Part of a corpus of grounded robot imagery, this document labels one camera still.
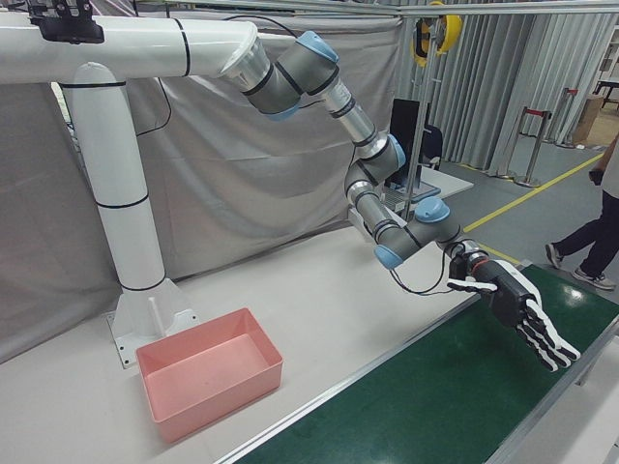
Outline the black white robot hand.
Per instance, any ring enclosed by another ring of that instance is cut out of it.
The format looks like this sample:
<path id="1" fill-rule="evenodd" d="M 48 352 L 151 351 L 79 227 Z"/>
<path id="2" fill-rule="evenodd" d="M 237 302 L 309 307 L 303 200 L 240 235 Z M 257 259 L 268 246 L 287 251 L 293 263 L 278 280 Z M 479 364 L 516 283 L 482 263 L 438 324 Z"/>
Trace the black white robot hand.
<path id="1" fill-rule="evenodd" d="M 513 329 L 548 370 L 567 368 L 580 358 L 579 351 L 559 335 L 544 312 L 536 285 L 511 263 L 454 257 L 448 287 L 481 294 L 495 318 Z"/>

